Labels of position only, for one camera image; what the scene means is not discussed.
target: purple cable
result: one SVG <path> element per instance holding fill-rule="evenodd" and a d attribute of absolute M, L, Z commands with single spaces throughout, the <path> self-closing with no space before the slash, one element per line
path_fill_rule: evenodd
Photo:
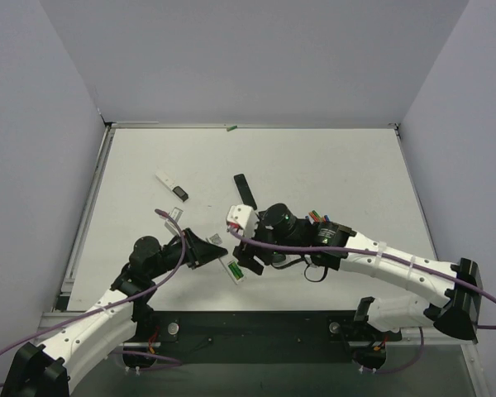
<path fill-rule="evenodd" d="M 417 361 L 419 361 L 422 357 L 422 354 L 424 353 L 424 333 L 422 332 L 421 327 L 419 327 L 419 333 L 421 334 L 421 345 L 419 346 L 419 351 L 417 352 L 417 354 L 415 355 L 415 357 L 412 360 L 408 361 L 406 364 L 404 364 L 402 366 L 398 366 L 396 368 L 391 368 L 389 370 L 373 371 L 371 368 L 368 368 L 366 366 L 361 366 L 361 364 L 359 362 L 356 362 L 356 364 L 360 365 L 365 371 L 373 372 L 375 375 L 390 375 L 390 374 L 395 374 L 395 373 L 400 372 L 400 371 L 404 371 L 407 368 L 409 368 L 410 366 L 412 366 L 413 364 L 415 364 Z"/>
<path fill-rule="evenodd" d="M 145 291 L 140 292 L 139 294 L 129 296 L 128 298 L 119 300 L 117 302 L 114 302 L 113 304 L 108 304 L 107 306 L 104 306 L 103 308 L 94 309 L 91 312 L 83 313 L 83 314 L 81 314 L 81 315 L 79 315 L 79 316 L 77 316 L 75 318 L 71 318 L 69 320 L 63 321 L 62 323 L 59 323 L 57 325 L 54 325 L 53 327 L 44 329 L 44 330 L 39 331 L 39 332 L 32 333 L 31 335 L 28 335 L 27 337 L 24 337 L 24 338 L 22 338 L 22 339 L 20 339 L 20 340 L 18 340 L 16 342 L 13 342 L 12 344 L 10 344 L 10 345 L 8 345 L 6 347 L 4 347 L 0 351 L 0 356 L 2 354 L 6 353 L 6 352 L 9 352 L 14 347 L 17 347 L 17 346 L 21 345 L 22 343 L 29 342 L 31 339 L 35 339 L 36 337 L 39 337 L 41 335 L 44 335 L 45 333 L 52 332 L 52 331 L 54 331 L 56 329 L 62 328 L 62 327 L 66 326 L 66 325 L 69 325 L 71 323 L 75 323 L 76 321 L 82 320 L 82 319 L 84 319 L 86 317 L 90 317 L 90 316 L 93 316 L 94 314 L 101 313 L 103 310 L 108 310 L 108 309 L 114 308 L 116 306 L 119 306 L 120 304 L 126 304 L 127 302 L 132 302 L 135 299 L 138 299 L 138 298 L 140 298 L 140 297 L 142 297 L 144 295 L 150 294 L 151 292 L 157 290 L 159 287 L 161 287 L 162 285 L 164 285 L 167 281 L 169 281 L 171 279 L 171 277 L 173 277 L 174 274 L 178 271 L 178 269 L 180 268 L 180 266 L 182 265 L 182 263 L 184 262 L 184 257 L 185 257 L 185 238 L 184 238 L 184 232 L 182 232 L 182 229 L 180 229 L 180 226 L 178 225 L 178 223 L 172 217 L 170 217 L 167 212 L 162 211 L 161 209 L 155 209 L 155 213 L 157 213 L 158 215 L 160 215 L 163 218 L 169 219 L 174 224 L 174 227 L 176 228 L 177 232 L 180 235 L 180 241 L 182 242 L 182 252 L 180 253 L 180 259 L 179 259 L 178 263 L 176 264 L 176 266 L 174 267 L 173 271 L 171 271 L 167 275 L 167 277 L 165 277 L 158 284 L 153 285 L 149 289 L 146 289 Z"/>
<path fill-rule="evenodd" d="M 268 244 L 266 242 L 258 242 L 256 240 L 252 240 L 250 238 L 246 238 L 241 236 L 239 233 L 235 232 L 233 229 L 230 228 L 230 233 L 232 234 L 233 237 L 238 238 L 242 242 L 246 244 L 251 244 L 252 246 L 260 246 L 261 248 L 266 248 L 272 251 L 288 251 L 288 252 L 327 252 L 327 251 L 337 251 L 337 252 L 350 252 L 353 254 L 361 254 L 361 255 L 368 255 L 368 256 L 376 256 L 377 252 L 376 251 L 366 251 L 366 250 L 357 250 L 355 248 L 344 248 L 340 246 L 277 246 L 275 244 Z M 410 266 L 411 263 L 409 261 L 406 261 L 403 258 L 399 258 L 398 256 L 395 255 L 390 255 L 384 253 L 382 255 L 383 258 L 390 259 L 391 261 L 398 262 L 400 264 Z M 478 288 L 470 283 L 467 283 L 466 281 L 463 280 L 458 280 L 456 277 L 452 277 L 450 275 L 445 275 L 441 273 L 440 271 L 433 270 L 433 269 L 428 269 L 425 266 L 420 266 L 413 264 L 413 269 L 417 269 L 420 271 L 424 271 L 430 275 L 436 275 L 437 277 L 441 277 L 445 280 L 449 280 L 453 283 L 456 283 L 458 285 L 461 285 L 464 288 L 471 289 L 475 293 L 480 294 L 481 296 L 484 296 L 494 304 L 496 304 L 496 298 L 489 294 L 486 291 L 483 291 L 481 288 Z M 478 325 L 478 329 L 496 329 L 496 325 Z"/>
<path fill-rule="evenodd" d="M 145 352 L 131 352 L 131 351 L 126 351 L 126 350 L 116 350 L 116 351 L 112 352 L 111 354 L 126 354 L 128 356 L 142 356 L 142 357 L 154 358 L 156 360 L 163 360 L 163 361 L 169 361 L 170 362 L 170 364 L 151 366 L 149 368 L 140 368 L 141 372 L 165 370 L 167 368 L 175 368 L 177 366 L 182 365 L 182 362 L 180 360 L 177 360 L 176 358 L 159 356 L 157 354 L 151 354 L 151 353 L 145 353 Z"/>

